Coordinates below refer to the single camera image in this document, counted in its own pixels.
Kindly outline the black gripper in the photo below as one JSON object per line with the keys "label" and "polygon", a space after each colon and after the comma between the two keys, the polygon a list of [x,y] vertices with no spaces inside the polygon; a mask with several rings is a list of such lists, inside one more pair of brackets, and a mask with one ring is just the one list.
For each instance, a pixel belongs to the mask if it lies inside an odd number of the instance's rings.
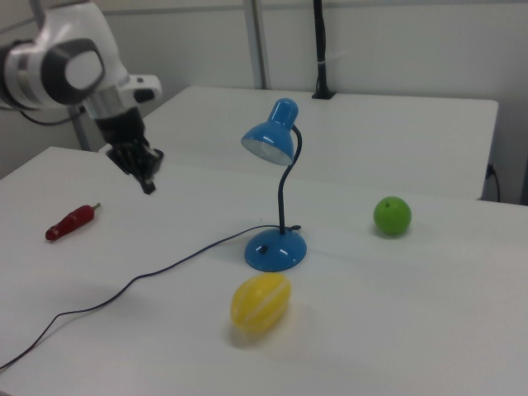
{"label": "black gripper", "polygon": [[145,125],[139,109],[106,119],[96,125],[111,148],[106,155],[126,174],[133,175],[145,195],[156,190],[154,175],[163,160],[163,152],[152,148],[144,135]]}

